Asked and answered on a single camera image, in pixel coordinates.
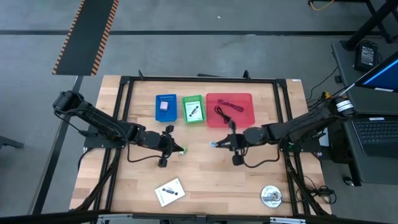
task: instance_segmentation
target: black and orange hazard tape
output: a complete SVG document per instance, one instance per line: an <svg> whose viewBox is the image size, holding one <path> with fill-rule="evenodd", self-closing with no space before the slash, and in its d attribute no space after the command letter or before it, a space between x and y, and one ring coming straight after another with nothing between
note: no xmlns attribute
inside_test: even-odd
<svg viewBox="0 0 398 224"><path fill-rule="evenodd" d="M96 75L104 54L119 0L82 0L54 75Z"/></svg>

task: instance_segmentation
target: green tray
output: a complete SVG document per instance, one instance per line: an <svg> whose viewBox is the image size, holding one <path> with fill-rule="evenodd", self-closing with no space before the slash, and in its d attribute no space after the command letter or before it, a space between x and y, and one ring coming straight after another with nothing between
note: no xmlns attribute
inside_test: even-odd
<svg viewBox="0 0 398 224"><path fill-rule="evenodd" d="M187 112L185 109L185 103L195 102L195 101L200 102L202 119L198 119L195 121L188 121L187 120ZM183 113L184 113L184 120L186 123L188 123L188 124L199 123L199 122L204 122L206 120L206 110L205 110L205 105L203 104L203 99L202 99L201 95L183 97L182 98L182 108L183 108Z"/></svg>

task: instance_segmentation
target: blue tray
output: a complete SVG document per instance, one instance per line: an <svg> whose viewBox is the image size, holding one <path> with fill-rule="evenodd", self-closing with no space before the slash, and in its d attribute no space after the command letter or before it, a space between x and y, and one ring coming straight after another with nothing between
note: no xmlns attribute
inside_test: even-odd
<svg viewBox="0 0 398 224"><path fill-rule="evenodd" d="M160 110L161 101L169 102L167 111ZM176 94L156 95L155 119L160 122L175 121L177 119Z"/></svg>

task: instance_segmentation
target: wooden table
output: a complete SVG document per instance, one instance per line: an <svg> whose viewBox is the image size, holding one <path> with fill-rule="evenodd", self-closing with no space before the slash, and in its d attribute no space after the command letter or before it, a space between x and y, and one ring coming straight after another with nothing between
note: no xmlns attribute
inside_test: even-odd
<svg viewBox="0 0 398 224"><path fill-rule="evenodd" d="M105 76L99 91L96 107L112 115L118 93L120 76ZM300 80L287 80L293 117L307 112L307 104ZM126 97L124 90L122 102ZM232 164L233 153L227 149L211 148L209 141L219 141L229 134L227 128L208 128L206 123L185 124L182 112L182 97L207 93L251 93L254 104L255 126L278 122L273 87L266 83L217 83L217 82L157 82L135 81L128 121L146 126L147 130L161 132L169 123L155 120L155 95L177 94L178 120L172 123L176 143L188 147L184 156L172 154L166 168L157 167L158 159L130 163L127 150L123 149L119 163L117 181L111 210L129 213L172 213L209 215L292 215L290 203L279 208L268 208L260 200L263 187L275 185L290 201L287 174L283 154L278 162L268 162L258 168ZM284 99L280 90L282 111L286 121ZM119 119L123 113L121 106ZM131 145L130 159L139 159L159 154L157 151ZM253 147L245 157L248 164L257 164L264 159L277 156L276 146ZM94 149L81 162L70 208L82 203L98 181L104 149ZM301 153L303 173L317 187L324 185L319 161L310 153ZM178 177L186 195L161 207L155 189ZM101 208L108 186L103 191ZM330 206L316 197L323 209L330 213Z"/></svg>

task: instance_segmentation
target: red tray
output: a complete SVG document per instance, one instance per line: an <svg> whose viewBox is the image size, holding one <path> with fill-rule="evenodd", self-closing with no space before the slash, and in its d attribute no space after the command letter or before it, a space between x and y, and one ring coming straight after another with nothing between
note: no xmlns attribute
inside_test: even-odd
<svg viewBox="0 0 398 224"><path fill-rule="evenodd" d="M225 100L244 110L239 112L234 108L221 104L218 100ZM228 115L239 128L247 128L254 124L253 99L250 93L208 93L206 95L207 125L211 128L227 128L224 119L214 111L215 106L220 106L225 115Z"/></svg>

